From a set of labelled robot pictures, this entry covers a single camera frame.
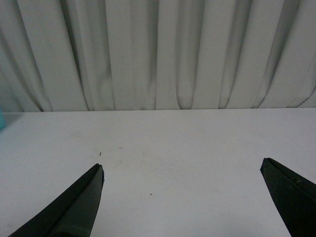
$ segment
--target teal object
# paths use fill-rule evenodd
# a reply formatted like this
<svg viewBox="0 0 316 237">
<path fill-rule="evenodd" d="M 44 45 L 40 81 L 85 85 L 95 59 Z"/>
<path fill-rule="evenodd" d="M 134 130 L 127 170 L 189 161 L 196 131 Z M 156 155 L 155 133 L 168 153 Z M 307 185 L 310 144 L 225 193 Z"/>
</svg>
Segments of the teal object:
<svg viewBox="0 0 316 237">
<path fill-rule="evenodd" d="M 5 126 L 5 122 L 0 110 L 0 129 L 3 128 L 4 126 Z"/>
</svg>

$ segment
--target white table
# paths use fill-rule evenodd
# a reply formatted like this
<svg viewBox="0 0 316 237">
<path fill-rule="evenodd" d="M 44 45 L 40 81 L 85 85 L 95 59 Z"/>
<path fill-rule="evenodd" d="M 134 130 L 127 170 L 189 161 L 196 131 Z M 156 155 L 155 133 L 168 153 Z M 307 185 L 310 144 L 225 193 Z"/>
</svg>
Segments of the white table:
<svg viewBox="0 0 316 237">
<path fill-rule="evenodd" d="M 259 171 L 262 159 L 316 182 L 316 109 L 4 117 L 3 237 L 95 163 L 105 184 L 92 237 L 289 237 Z"/>
</svg>

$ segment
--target white curtain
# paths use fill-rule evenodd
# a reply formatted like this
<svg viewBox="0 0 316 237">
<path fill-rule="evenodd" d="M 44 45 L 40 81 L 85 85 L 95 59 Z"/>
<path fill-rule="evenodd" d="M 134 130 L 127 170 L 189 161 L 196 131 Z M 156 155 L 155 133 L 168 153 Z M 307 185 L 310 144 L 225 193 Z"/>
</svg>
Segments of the white curtain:
<svg viewBox="0 0 316 237">
<path fill-rule="evenodd" d="M 315 0 L 0 0 L 4 112 L 316 106 Z"/>
</svg>

